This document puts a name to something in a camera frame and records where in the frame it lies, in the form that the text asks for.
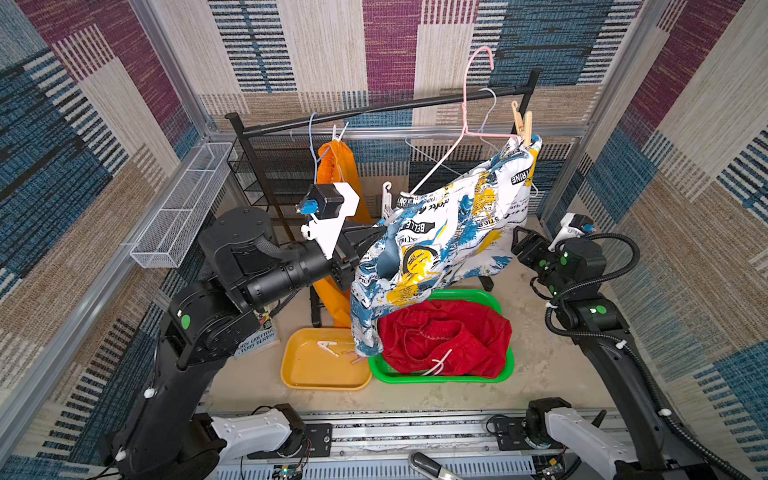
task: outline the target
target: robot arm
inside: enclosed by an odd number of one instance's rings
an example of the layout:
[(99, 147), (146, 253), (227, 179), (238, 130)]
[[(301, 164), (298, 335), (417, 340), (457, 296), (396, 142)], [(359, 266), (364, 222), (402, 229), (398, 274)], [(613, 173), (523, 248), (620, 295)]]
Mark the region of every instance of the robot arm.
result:
[(300, 447), (304, 425), (288, 405), (241, 419), (194, 413), (216, 373), (261, 327), (267, 305), (326, 276), (349, 289), (359, 256), (386, 228), (344, 222), (358, 201), (344, 186), (310, 190), (305, 202), (313, 200), (316, 209), (312, 230), (305, 233), (312, 240), (305, 243), (279, 248), (269, 215), (257, 208), (231, 210), (200, 232), (198, 241), (217, 275), (171, 300), (143, 394), (123, 429), (105, 439), (107, 463), (125, 478), (202, 479), (220, 455), (260, 449), (289, 455)]
[[(636, 354), (634, 337), (621, 312), (598, 292), (601, 280), (618, 275), (604, 276), (606, 259), (595, 240), (617, 238), (630, 245), (634, 242), (613, 233), (590, 234), (593, 223), (588, 217), (568, 214), (553, 242), (533, 230), (518, 227), (511, 251), (537, 273), (534, 280), (555, 297), (548, 298), (548, 328), (569, 336), (598, 371), (627, 425), (634, 447), (610, 439), (581, 419), (562, 399), (531, 402), (526, 414), (526, 434), (534, 443), (555, 440), (567, 445), (603, 478), (717, 478), (712, 465), (717, 467), (718, 474), (747, 478), (685, 430)], [(519, 240), (521, 233), (525, 237)], [(633, 251), (636, 262), (636, 246)], [(621, 270), (630, 269), (628, 265)], [(551, 324), (553, 311), (562, 329)]]

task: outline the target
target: black cable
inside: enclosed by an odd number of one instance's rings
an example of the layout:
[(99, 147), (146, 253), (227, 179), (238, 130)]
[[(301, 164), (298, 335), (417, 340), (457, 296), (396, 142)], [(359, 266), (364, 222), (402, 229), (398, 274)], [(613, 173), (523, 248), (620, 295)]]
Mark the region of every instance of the black cable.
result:
[[(269, 405), (259, 405), (253, 411), (250, 413), (251, 415), (256, 414), (261, 409), (273, 409), (275, 407), (269, 406)], [(243, 458), (245, 458), (245, 455), (240, 457), (240, 480), (245, 480), (245, 475), (243, 475)]]
[(538, 276), (535, 276), (535, 277), (531, 278), (531, 282), (528, 284), (528, 285), (531, 286), (531, 290), (533, 290), (533, 293), (538, 295), (538, 297), (541, 298), (541, 299), (552, 300), (551, 296), (546, 296), (543, 293), (538, 291), (538, 289), (536, 288), (536, 285), (533, 284), (536, 280), (538, 280)]
[(297, 294), (298, 292), (299, 292), (298, 290), (294, 290), (294, 291), (293, 291), (293, 292), (291, 292), (291, 294), (290, 294), (289, 296), (287, 296), (285, 299), (283, 299), (283, 300), (279, 301), (279, 302), (278, 302), (278, 304), (277, 304), (277, 306), (275, 307), (275, 309), (274, 309), (274, 310), (272, 310), (272, 311), (270, 312), (270, 318), (271, 318), (271, 319), (273, 319), (273, 318), (275, 317), (275, 315), (277, 315), (278, 313), (280, 313), (280, 311), (281, 311), (282, 309), (284, 309), (284, 308), (286, 307), (286, 305), (288, 305), (288, 303), (290, 303), (290, 301), (291, 301), (291, 300), (293, 300), (293, 298), (296, 296), (296, 294)]
[(500, 437), (504, 435), (502, 432), (491, 432), (491, 430), (488, 428), (488, 424), (493, 422), (494, 419), (508, 419), (506, 415), (502, 415), (501, 413), (497, 413), (496, 415), (491, 415), (491, 417), (488, 420), (485, 420), (485, 431), (493, 435), (494, 437)]
[(573, 237), (571, 237), (571, 238), (564, 238), (563, 240), (560, 240), (559, 242), (557, 242), (554, 245), (554, 252), (555, 253), (560, 253), (560, 247), (562, 247), (563, 244), (565, 244), (565, 242), (567, 242), (569, 240), (573, 240)]
[(116, 463), (115, 460), (113, 460), (109, 465), (107, 465), (104, 470), (101, 471), (100, 474), (96, 475), (95, 477), (89, 477), (85, 480), (97, 480), (98, 478), (105, 478), (105, 477), (114, 477), (115, 475), (120, 475), (120, 472), (114, 472), (114, 473), (107, 473), (107, 470), (114, 467), (114, 464)]
[(296, 470), (304, 470), (304, 468), (310, 463), (310, 455), (312, 454), (312, 440), (309, 439), (309, 437), (304, 437), (304, 440), (306, 440), (306, 451), (304, 452), (304, 455), (301, 455), (301, 458), (299, 460), (299, 464), (296, 467)]
[(278, 260), (296, 260), (301, 254), (301, 252), (298, 250), (289, 250), (278, 247), (274, 243), (267, 240), (264, 235), (256, 238), (256, 241), (253, 242), (253, 245), (256, 247), (256, 250), (259, 250), (264, 255), (277, 258)]
[[(625, 273), (635, 268), (637, 263), (640, 261), (640, 249), (637, 247), (637, 244), (631, 238), (626, 237), (625, 235), (621, 235), (620, 233), (598, 233), (595, 235), (590, 235), (582, 238), (586, 238), (588, 240), (597, 240), (601, 238), (611, 238), (615, 240), (620, 240), (626, 243), (632, 249), (632, 258), (627, 263), (627, 265), (621, 267), (618, 270), (615, 270), (610, 273), (606, 273), (604, 275), (598, 276), (593, 279), (582, 280), (581, 282), (576, 282), (573, 285), (566, 287), (560, 293), (555, 295), (554, 298), (550, 301), (550, 304), (553, 306), (557, 306), (558, 303), (566, 295), (574, 292), (575, 290), (578, 290), (585, 286), (607, 282), (608, 280), (613, 280), (614, 278), (618, 278), (619, 276), (624, 275)], [(554, 312), (554, 309), (548, 306), (544, 319), (545, 319), (545, 324), (549, 329), (549, 331), (554, 333), (555, 335), (568, 336), (568, 337), (606, 339), (613, 343), (622, 342), (622, 339), (613, 335), (608, 335), (606, 333), (583, 332), (583, 331), (559, 329), (558, 327), (552, 324), (552, 312)], [(647, 365), (645, 365), (645, 362), (640, 357), (640, 355), (637, 354), (634, 350), (632, 350), (632, 348), (629, 347), (629, 345), (624, 345), (621, 351), (624, 352), (625, 355), (629, 356), (632, 359), (635, 366), (640, 371), (641, 377), (643, 378), (643, 381), (645, 382), (645, 385), (648, 388), (648, 391), (650, 392), (650, 397), (654, 401), (654, 408), (657, 410), (657, 412), (660, 412), (662, 409), (669, 409), (671, 411), (672, 408), (667, 404), (667, 401), (664, 398), (664, 394), (661, 392), (661, 390), (659, 389), (659, 386), (654, 381), (653, 374), (651, 374), (650, 370), (648, 369)], [(704, 458), (706, 458), (712, 465), (717, 467), (723, 473), (730, 475), (736, 480), (749, 480), (749, 477), (747, 477), (738, 469), (733, 467), (729, 462), (727, 462), (726, 460), (723, 460), (722, 458), (717, 456), (714, 452), (709, 450), (707, 447), (699, 443), (699, 441), (696, 440), (693, 434), (688, 432), (687, 429), (685, 429), (685, 427), (675, 422), (670, 415), (662, 416), (661, 418), (664, 419), (664, 422), (667, 424), (667, 427), (669, 427), (672, 433), (680, 437), (680, 439), (683, 440), (683, 442), (687, 443), (692, 449), (697, 450)]]
[(565, 473), (563, 474), (563, 476), (558, 478), (558, 480), (565, 480), (566, 478), (570, 478), (571, 475), (573, 475), (574, 472), (576, 472), (576, 469), (579, 467), (579, 465), (581, 465), (581, 457), (576, 457), (576, 459), (574, 460), (573, 465), (568, 467), (568, 470), (566, 470)]
[[(162, 342), (162, 338), (161, 337), (162, 337), (161, 332), (158, 332), (157, 333), (157, 343), (154, 346), (154, 358), (152, 359), (152, 379), (149, 382), (149, 386), (147, 387), (148, 389), (153, 389), (154, 388), (154, 382), (155, 382), (155, 380), (157, 380), (157, 356), (160, 355), (160, 345), (161, 345), (161, 342)], [(144, 404), (141, 406), (141, 411), (139, 412), (139, 415), (136, 418), (136, 422), (134, 422), (134, 425), (131, 428), (131, 431), (125, 437), (125, 442), (123, 442), (123, 445), (121, 445), (122, 448), (127, 447), (128, 442), (134, 436), (134, 432), (136, 432), (136, 428), (138, 427), (139, 422), (141, 421), (141, 418), (144, 416), (144, 411), (147, 409), (147, 405), (149, 404), (149, 400), (150, 399), (146, 399)], [(114, 465), (115, 463), (117, 463), (117, 461), (113, 461), (111, 463), (111, 465)]]

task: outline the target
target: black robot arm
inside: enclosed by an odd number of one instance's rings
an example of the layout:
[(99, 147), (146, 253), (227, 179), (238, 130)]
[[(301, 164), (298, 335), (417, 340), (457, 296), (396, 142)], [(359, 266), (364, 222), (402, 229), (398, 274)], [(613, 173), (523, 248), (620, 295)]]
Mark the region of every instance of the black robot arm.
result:
[[(637, 353), (627, 321), (616, 305), (598, 292), (604, 281), (634, 268), (640, 251), (631, 239), (616, 233), (591, 232), (593, 222), (576, 215), (563, 225), (558, 238), (571, 229), (581, 237), (552, 242), (541, 234), (515, 228), (512, 253), (518, 261), (537, 273), (531, 287), (548, 300), (545, 322), (553, 333), (570, 337), (581, 348), (602, 378), (632, 437), (637, 463), (617, 465), (617, 478), (718, 478), (712, 467), (731, 478), (747, 477), (701, 445), (689, 433), (664, 397), (650, 370)], [(632, 249), (630, 262), (605, 273), (606, 259), (596, 240), (611, 239)], [(544, 295), (534, 282), (546, 289)], [(554, 313), (562, 328), (552, 323)], [(544, 418), (546, 402), (531, 402), (529, 412)], [(538, 429), (545, 429), (541, 423)], [(547, 432), (528, 432), (548, 438)]]
[(331, 276), (348, 290), (359, 256), (385, 227), (345, 223), (328, 260), (315, 241), (280, 248), (267, 213), (231, 210), (198, 241), (216, 276), (173, 297), (161, 322), (155, 362), (122, 430), (104, 443), (107, 463), (130, 480), (205, 478), (226, 445), (200, 397), (237, 347), (256, 332), (266, 307)]

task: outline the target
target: pink hanger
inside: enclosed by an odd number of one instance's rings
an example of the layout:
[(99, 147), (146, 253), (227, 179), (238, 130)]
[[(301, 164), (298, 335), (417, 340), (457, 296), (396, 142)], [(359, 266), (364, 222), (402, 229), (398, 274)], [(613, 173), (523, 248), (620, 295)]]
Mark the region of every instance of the pink hanger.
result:
[(469, 58), (469, 62), (467, 62), (467, 69), (464, 70), (464, 86), (463, 86), (464, 101), (462, 102), (462, 124), (464, 129), (462, 130), (462, 135), (469, 135), (470, 137), (496, 137), (496, 138), (515, 137), (516, 135), (513, 135), (513, 134), (481, 134), (476, 131), (469, 131), (469, 127), (467, 126), (467, 76), (469, 75), (469, 67), (472, 66), (472, 62), (475, 60), (475, 57), (477, 57), (481, 51), (488, 52), (488, 59), (490, 60), (490, 63), (491, 63), (491, 70), (493, 70), (493, 51), (487, 45), (483, 45), (477, 50), (475, 50), (475, 53), (472, 54), (472, 56)]
[(464, 135), (469, 135), (471, 137), (500, 137), (500, 138), (512, 138), (517, 137), (517, 135), (513, 134), (481, 134), (475, 131), (469, 131), (469, 127), (467, 126), (467, 76), (469, 75), (469, 67), (472, 66), (472, 62), (475, 60), (475, 57), (478, 56), (478, 54), (481, 51), (488, 52), (488, 57), (491, 60), (491, 70), (493, 70), (493, 51), (490, 47), (487, 45), (483, 45), (477, 50), (475, 50), (475, 53), (472, 54), (472, 56), (469, 58), (469, 61), (467, 62), (467, 68), (464, 70), (464, 85), (463, 85), (463, 91), (464, 91), (464, 101), (462, 102), (462, 132), (456, 139), (456, 142), (451, 145), (451, 147), (448, 149), (447, 152), (445, 152), (445, 155), (442, 156), (442, 158), (435, 164), (432, 169), (427, 172), (427, 174), (422, 178), (415, 187), (413, 187), (413, 190), (411, 190), (411, 195), (413, 195), (423, 184), (427, 181), (427, 179), (437, 170), (440, 165), (442, 165), (442, 162), (445, 161), (446, 158), (449, 157), (451, 153), (456, 149), (459, 142), (462, 141), (462, 138), (464, 138)]

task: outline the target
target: drawstring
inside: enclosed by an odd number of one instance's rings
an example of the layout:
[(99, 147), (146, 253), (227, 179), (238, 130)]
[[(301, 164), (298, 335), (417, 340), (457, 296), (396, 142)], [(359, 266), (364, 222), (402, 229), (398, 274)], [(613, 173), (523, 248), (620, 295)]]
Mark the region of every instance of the drawstring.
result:
[(437, 372), (433, 373), (433, 375), (440, 375), (440, 372), (442, 372), (443, 368), (445, 367), (445, 359), (448, 358), (448, 355), (450, 355), (452, 351), (453, 349), (449, 349), (448, 352), (446, 352), (445, 355), (442, 356), (440, 360), (432, 359), (432, 361), (435, 362), (435, 366), (433, 366), (431, 369), (427, 370), (426, 372), (422, 373), (422, 376), (429, 375), (430, 373), (432, 373), (432, 371), (434, 371), (438, 367), (440, 368), (437, 370)]

